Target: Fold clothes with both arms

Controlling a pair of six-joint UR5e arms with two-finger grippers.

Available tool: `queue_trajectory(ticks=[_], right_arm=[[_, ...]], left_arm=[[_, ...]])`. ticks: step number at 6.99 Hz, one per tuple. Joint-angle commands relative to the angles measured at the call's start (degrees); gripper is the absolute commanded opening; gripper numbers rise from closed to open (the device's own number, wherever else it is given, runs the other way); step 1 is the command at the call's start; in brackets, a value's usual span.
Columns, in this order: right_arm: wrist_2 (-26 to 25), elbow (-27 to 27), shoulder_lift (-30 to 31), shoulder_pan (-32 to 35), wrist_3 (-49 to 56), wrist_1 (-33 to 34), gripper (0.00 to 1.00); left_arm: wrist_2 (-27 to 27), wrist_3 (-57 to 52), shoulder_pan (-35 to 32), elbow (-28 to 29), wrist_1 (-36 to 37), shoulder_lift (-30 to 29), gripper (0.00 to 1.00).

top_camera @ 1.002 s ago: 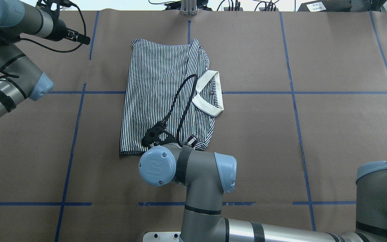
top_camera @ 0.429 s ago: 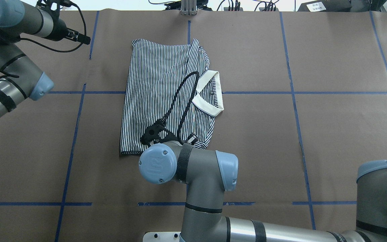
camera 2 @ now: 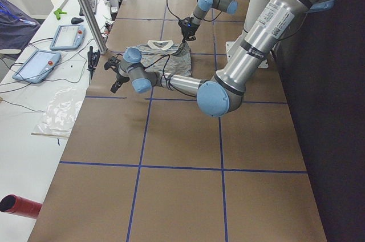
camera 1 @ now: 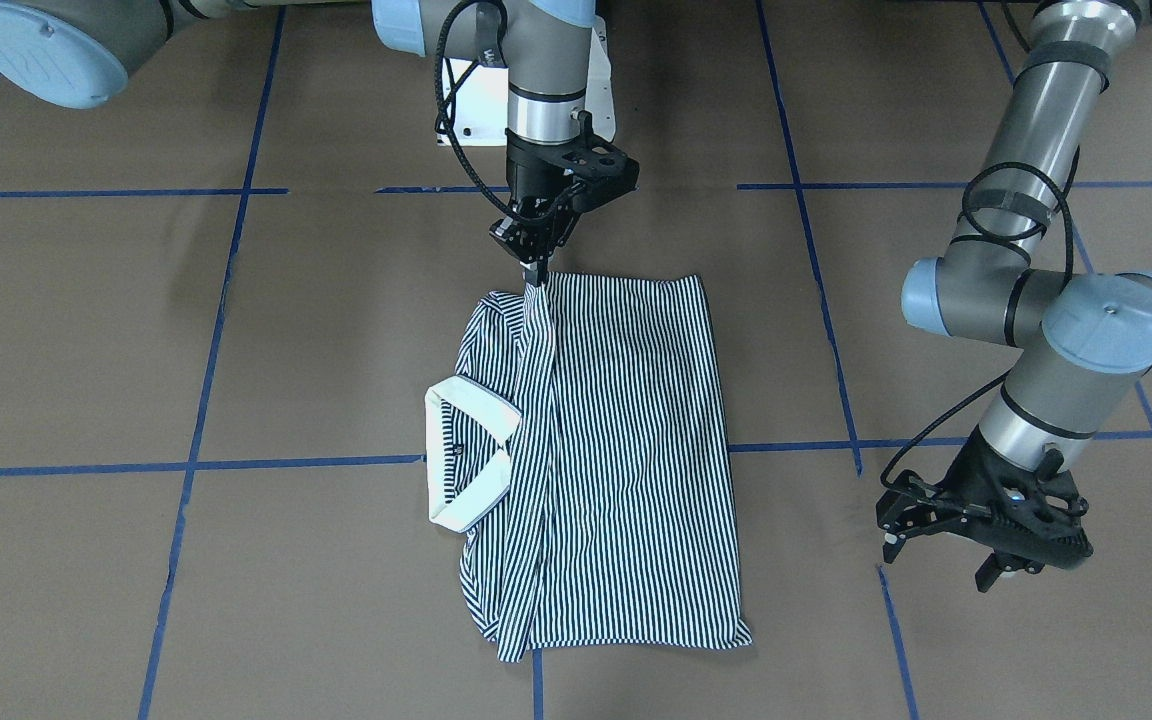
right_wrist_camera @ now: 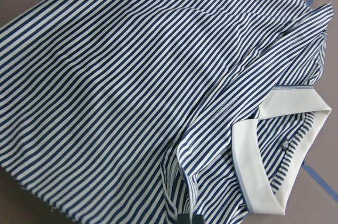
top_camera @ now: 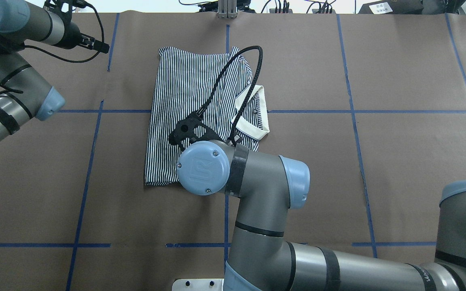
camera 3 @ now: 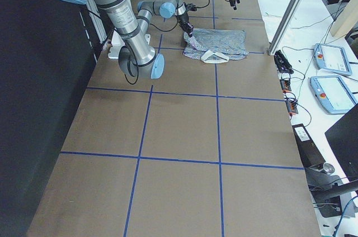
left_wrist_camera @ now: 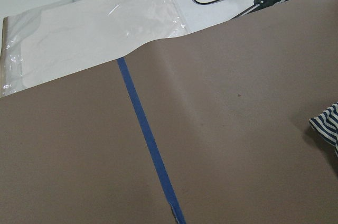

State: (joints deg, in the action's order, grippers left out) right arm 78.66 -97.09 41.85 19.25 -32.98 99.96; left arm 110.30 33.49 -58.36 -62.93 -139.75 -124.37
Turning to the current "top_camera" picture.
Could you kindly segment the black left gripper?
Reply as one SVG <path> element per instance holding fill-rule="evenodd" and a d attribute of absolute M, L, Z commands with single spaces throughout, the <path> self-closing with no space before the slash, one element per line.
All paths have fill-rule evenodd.
<path fill-rule="evenodd" d="M 81 34 L 77 45 L 104 54 L 108 54 L 110 50 L 109 44 L 86 34 Z"/>

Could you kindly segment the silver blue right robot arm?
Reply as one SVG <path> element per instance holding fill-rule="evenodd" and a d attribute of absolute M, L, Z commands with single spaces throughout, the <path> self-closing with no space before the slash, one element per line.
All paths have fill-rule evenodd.
<path fill-rule="evenodd" d="M 287 212 L 309 192 L 303 162 L 197 141 L 176 174 L 193 194 L 240 199 L 224 291 L 466 291 L 466 180 L 442 191 L 434 261 L 414 265 L 286 241 Z"/>

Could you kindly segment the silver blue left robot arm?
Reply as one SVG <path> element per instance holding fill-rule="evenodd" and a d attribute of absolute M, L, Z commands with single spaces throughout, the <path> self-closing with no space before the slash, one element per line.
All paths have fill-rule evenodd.
<path fill-rule="evenodd" d="M 80 32 L 74 8 L 94 6 L 85 0 L 46 0 L 43 7 L 25 0 L 0 0 L 0 141 L 29 120 L 45 121 L 66 101 L 53 85 L 20 55 L 27 40 L 62 49 L 80 46 L 108 53 L 109 44 Z"/>

